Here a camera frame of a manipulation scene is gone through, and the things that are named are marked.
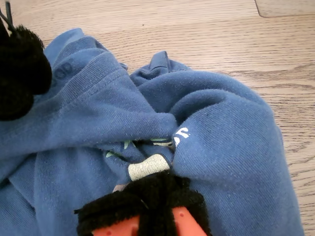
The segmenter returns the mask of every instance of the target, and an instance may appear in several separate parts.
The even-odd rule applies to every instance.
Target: orange object
[[[177,236],[207,236],[186,207],[173,208]],[[140,216],[94,230],[94,236],[137,236]]]

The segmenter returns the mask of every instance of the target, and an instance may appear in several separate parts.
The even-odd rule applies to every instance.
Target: wooden floor
[[[254,0],[11,3],[14,24],[46,45],[81,27],[130,72],[166,50],[193,69],[227,73],[256,90],[275,111],[305,233],[315,236],[315,15],[262,18]]]

